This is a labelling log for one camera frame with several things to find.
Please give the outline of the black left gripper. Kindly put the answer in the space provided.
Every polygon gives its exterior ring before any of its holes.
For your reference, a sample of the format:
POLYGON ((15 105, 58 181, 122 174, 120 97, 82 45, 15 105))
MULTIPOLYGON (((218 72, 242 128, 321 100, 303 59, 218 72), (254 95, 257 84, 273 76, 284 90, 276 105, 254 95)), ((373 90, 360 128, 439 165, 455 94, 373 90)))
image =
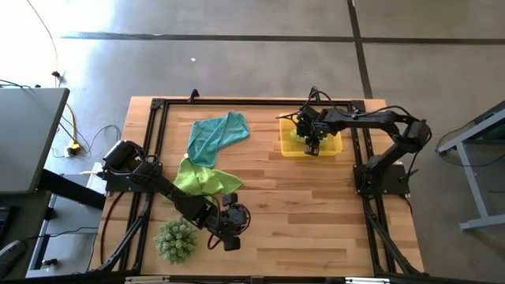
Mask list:
POLYGON ((224 206, 231 205, 223 211, 213 205, 209 216, 204 220, 204 227, 220 240, 238 237, 251 222, 249 209, 238 204, 238 194, 235 192, 223 195, 222 202, 224 206))

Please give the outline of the lime green microfiber towel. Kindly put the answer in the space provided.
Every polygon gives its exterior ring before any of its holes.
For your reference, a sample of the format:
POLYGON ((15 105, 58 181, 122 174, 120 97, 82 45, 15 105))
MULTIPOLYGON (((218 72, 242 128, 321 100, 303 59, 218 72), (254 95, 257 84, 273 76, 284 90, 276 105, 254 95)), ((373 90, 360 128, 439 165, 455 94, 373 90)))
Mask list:
MULTIPOLYGON (((304 136, 298 136, 297 131, 295 129, 292 129, 290 131, 290 140, 293 141, 294 143, 305 143, 305 137, 304 136)), ((321 147, 326 147, 329 144, 333 144, 335 142, 335 137, 334 136, 329 136, 329 137, 324 137, 320 141, 320 146, 321 147)))
POLYGON ((190 195, 214 196, 235 193, 244 185, 244 182, 225 171, 193 164, 185 154, 179 163, 173 184, 190 195))

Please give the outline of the teal microfiber towel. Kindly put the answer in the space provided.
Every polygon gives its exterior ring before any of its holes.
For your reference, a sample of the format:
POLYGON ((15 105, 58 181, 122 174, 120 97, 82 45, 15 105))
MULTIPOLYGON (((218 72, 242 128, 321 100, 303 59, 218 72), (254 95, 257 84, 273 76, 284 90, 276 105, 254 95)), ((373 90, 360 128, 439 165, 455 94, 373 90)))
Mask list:
POLYGON ((226 115, 194 121, 189 135, 187 154, 197 165, 214 168, 220 149, 249 137, 243 114, 229 111, 226 115))

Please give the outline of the yellow plastic basket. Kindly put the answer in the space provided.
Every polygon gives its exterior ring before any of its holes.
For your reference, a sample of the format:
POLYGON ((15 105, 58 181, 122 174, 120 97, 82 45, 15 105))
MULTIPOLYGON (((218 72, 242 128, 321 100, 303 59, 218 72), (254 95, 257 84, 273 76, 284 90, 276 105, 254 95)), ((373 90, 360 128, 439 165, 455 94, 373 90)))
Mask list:
MULTIPOLYGON (((296 130, 296 118, 291 114, 279 115, 279 132, 280 132, 280 145, 281 153, 284 157, 309 157, 304 153, 305 144, 294 143, 290 140, 290 131, 296 130)), ((335 142, 326 147, 320 146, 319 156, 335 156, 343 150, 341 134, 337 133, 335 142)))

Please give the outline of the artificial green plant ball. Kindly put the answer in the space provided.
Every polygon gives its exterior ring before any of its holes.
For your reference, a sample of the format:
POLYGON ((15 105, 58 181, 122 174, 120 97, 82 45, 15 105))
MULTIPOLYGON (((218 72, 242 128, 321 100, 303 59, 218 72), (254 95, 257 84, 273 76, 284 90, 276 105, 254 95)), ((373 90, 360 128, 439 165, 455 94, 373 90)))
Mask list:
POLYGON ((193 256, 197 248, 196 227, 183 218, 166 221, 153 237, 155 249, 170 265, 181 264, 193 256))

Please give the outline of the black desk foot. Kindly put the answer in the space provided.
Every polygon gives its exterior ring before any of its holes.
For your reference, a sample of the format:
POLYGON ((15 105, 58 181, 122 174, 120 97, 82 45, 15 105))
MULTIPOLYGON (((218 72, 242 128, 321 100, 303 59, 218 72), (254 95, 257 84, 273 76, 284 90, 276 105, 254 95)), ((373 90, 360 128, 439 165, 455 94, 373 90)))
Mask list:
POLYGON ((103 210, 106 202, 106 197, 103 194, 49 170, 42 170, 36 188, 38 191, 52 192, 55 195, 100 210, 103 210))

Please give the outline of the white floor platform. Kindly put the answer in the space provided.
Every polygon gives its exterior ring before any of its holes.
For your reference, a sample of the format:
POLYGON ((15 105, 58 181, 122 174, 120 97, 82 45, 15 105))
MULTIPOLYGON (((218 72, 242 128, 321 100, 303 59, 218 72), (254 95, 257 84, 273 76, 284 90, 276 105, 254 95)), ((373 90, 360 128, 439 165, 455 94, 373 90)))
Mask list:
MULTIPOLYGON (((60 174, 89 189, 106 195, 106 182, 93 172, 60 174)), ((84 273, 89 268, 103 210, 79 204, 48 191, 50 199, 44 204, 45 216, 41 224, 28 278, 84 273), (41 267, 43 260, 56 258, 54 267, 41 267)))

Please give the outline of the grey desk top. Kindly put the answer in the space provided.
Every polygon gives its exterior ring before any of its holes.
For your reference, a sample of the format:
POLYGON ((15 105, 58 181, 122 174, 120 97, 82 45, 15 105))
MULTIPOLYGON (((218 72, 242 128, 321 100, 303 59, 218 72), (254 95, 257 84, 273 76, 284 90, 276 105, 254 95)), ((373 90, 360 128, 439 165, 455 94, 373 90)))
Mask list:
POLYGON ((68 88, 0 89, 0 196, 34 192, 68 88))

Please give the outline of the grey handheld device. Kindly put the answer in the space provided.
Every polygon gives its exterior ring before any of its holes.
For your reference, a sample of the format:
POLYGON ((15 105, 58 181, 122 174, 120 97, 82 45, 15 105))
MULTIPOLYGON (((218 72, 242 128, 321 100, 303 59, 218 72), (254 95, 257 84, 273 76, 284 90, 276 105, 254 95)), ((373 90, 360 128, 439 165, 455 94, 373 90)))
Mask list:
POLYGON ((26 253, 27 246, 21 240, 15 240, 0 250, 0 279, 5 278, 26 253))

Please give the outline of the black aluminium table frame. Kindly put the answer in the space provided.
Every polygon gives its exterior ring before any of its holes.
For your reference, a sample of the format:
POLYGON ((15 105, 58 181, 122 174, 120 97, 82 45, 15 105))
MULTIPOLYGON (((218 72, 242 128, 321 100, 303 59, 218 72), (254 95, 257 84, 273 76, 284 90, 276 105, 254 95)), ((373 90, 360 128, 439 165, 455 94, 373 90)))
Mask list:
POLYGON ((143 275, 193 284, 345 284, 345 277, 427 282, 421 266, 405 257, 417 251, 407 207, 391 194, 356 192, 354 165, 382 155, 392 139, 380 129, 347 128, 339 132, 343 150, 335 156, 284 157, 279 115, 295 117, 306 106, 361 114, 382 110, 384 101, 197 98, 188 103, 182 97, 133 98, 123 140, 158 156, 169 181, 192 121, 228 110, 245 115, 249 138, 225 148, 218 164, 246 180, 238 203, 249 209, 251 223, 239 235, 241 248, 230 252, 223 249, 223 240, 196 227, 193 256, 170 265, 158 255, 153 237, 166 221, 183 217, 158 193, 124 192, 130 208, 114 213, 110 229, 125 230, 125 235, 116 236, 118 246, 108 248, 108 258, 95 261, 78 282, 124 284, 126 277, 143 275), (389 232, 397 217, 410 235, 394 243, 389 232))

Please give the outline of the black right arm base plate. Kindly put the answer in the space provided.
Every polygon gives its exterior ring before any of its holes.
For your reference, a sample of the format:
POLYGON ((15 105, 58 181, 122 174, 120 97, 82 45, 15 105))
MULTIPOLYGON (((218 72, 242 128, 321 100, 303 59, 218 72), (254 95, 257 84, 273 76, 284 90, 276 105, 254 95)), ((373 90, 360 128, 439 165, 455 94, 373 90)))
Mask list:
POLYGON ((362 196, 410 194, 403 165, 393 164, 387 170, 372 170, 366 165, 354 165, 353 176, 356 192, 362 196))

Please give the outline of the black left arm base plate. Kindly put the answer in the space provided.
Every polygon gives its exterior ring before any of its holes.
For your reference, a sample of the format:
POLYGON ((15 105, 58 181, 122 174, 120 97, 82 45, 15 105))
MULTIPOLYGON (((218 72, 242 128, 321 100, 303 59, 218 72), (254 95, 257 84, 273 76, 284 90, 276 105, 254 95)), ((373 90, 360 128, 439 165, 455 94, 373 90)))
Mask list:
POLYGON ((161 174, 158 163, 140 162, 122 169, 103 167, 103 180, 108 192, 150 192, 152 179, 161 174))

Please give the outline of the silver metal bracket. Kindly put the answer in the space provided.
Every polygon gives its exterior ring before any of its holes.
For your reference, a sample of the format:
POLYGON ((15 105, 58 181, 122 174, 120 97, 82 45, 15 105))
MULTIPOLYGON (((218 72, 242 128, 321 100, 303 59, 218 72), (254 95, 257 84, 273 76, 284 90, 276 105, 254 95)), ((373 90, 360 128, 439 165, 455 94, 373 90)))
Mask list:
POLYGON ((345 277, 345 284, 391 284, 388 278, 345 277))
POLYGON ((170 281, 169 277, 165 276, 132 276, 126 277, 124 284, 164 284, 170 281))

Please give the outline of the grey metal table frame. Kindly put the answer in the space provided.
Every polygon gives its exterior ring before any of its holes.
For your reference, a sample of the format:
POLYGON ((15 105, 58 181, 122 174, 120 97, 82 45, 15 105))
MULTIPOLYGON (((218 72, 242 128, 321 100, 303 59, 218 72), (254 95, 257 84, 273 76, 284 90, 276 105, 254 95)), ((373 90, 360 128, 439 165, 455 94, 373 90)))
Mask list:
POLYGON ((505 213, 492 209, 494 196, 505 197, 505 100, 444 134, 436 153, 464 170, 477 207, 479 217, 461 222, 461 230, 505 225, 505 213))

